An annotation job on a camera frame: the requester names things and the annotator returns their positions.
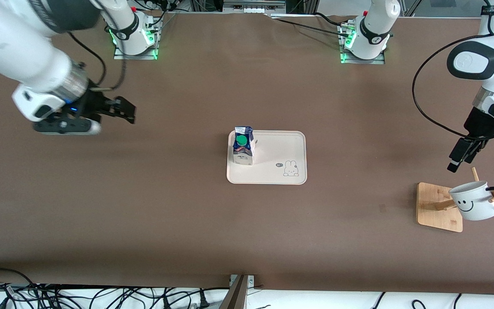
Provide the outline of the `white smiley cup black handle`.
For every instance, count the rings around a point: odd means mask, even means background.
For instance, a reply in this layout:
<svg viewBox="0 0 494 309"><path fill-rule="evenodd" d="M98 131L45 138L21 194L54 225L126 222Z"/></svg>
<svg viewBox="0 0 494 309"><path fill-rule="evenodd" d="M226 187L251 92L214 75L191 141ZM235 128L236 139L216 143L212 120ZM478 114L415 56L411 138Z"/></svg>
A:
<svg viewBox="0 0 494 309"><path fill-rule="evenodd" d="M486 181L469 182L449 190L463 219L482 221L494 217L494 186Z"/></svg>

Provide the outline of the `blue white milk carton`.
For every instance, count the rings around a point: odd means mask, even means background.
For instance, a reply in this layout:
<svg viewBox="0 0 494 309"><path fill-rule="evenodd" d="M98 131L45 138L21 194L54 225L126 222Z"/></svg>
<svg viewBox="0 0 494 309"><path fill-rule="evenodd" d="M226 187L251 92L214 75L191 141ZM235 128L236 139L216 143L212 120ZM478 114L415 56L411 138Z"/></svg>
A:
<svg viewBox="0 0 494 309"><path fill-rule="evenodd" d="M232 145L233 162L243 166L253 166L255 164L255 146L253 128L250 126L236 126Z"/></svg>

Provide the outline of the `wooden cup stand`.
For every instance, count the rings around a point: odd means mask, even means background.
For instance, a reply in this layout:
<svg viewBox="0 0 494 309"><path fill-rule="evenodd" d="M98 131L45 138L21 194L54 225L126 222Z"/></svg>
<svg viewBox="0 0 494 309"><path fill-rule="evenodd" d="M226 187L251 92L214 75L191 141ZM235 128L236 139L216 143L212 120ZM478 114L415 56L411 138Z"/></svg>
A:
<svg viewBox="0 0 494 309"><path fill-rule="evenodd" d="M472 168L474 181L482 181L476 169ZM420 182L417 184L416 217L417 223L427 227L460 233L463 219L455 202L449 195L451 188Z"/></svg>

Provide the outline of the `cream rabbit print tray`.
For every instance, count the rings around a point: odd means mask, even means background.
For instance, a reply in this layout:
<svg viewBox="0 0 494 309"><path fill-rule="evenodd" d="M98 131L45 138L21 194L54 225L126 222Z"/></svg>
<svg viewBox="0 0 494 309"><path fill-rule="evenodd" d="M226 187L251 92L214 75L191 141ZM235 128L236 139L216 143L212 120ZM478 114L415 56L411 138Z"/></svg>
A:
<svg viewBox="0 0 494 309"><path fill-rule="evenodd" d="M255 130L255 164L236 164L235 131L228 135L226 176L232 184L301 185L307 180L305 136L300 131Z"/></svg>

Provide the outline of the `grey power strip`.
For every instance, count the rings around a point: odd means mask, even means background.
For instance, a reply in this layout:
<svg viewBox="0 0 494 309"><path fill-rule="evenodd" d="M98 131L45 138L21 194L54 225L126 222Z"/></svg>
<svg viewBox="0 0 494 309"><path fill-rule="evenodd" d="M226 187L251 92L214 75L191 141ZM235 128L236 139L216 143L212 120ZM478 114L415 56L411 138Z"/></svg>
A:
<svg viewBox="0 0 494 309"><path fill-rule="evenodd" d="M286 0L222 0L222 12L286 14Z"/></svg>

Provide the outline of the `aluminium profile bar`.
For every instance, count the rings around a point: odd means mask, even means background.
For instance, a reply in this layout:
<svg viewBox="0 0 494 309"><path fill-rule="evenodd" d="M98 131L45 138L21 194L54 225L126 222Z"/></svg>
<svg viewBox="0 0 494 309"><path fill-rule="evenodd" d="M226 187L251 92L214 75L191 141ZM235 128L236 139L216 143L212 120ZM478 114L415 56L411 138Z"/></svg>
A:
<svg viewBox="0 0 494 309"><path fill-rule="evenodd" d="M248 290L246 275L239 275L239 278L229 288L218 309L245 309Z"/></svg>

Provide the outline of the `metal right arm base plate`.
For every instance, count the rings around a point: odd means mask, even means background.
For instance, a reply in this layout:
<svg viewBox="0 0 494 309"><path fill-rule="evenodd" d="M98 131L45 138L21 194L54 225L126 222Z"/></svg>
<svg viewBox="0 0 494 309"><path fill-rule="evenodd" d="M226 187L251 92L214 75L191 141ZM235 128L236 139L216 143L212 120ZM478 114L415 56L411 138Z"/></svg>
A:
<svg viewBox="0 0 494 309"><path fill-rule="evenodd" d="M109 29L115 45L114 59L155 60L162 21L156 22L151 15L136 11L135 22L128 29Z"/></svg>

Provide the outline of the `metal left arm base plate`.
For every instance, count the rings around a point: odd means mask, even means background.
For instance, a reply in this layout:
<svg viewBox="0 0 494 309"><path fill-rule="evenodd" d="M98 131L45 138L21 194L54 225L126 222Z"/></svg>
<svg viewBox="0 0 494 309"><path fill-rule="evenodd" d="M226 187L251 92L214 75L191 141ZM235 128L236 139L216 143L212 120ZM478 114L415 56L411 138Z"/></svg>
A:
<svg viewBox="0 0 494 309"><path fill-rule="evenodd" d="M347 49L347 43L355 38L355 20L349 19L346 22L342 22L340 26L337 26L338 33L347 34L348 37L339 36L339 53L340 61L343 64L374 64L381 65L386 63L386 57L384 51L386 50L386 45L380 51L379 55L373 59L362 59L355 56L349 49Z"/></svg>

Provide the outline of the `small metal table bracket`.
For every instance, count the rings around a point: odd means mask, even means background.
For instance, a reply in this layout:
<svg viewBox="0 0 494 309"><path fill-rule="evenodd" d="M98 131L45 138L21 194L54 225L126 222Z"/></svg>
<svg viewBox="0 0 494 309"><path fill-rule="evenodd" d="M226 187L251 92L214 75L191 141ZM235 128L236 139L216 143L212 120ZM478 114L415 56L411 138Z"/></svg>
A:
<svg viewBox="0 0 494 309"><path fill-rule="evenodd" d="M232 274L229 278L229 287L232 287L232 285L235 283L236 279L239 278L239 275L237 274ZM255 286L255 276L253 275L247 275L247 289L253 289Z"/></svg>

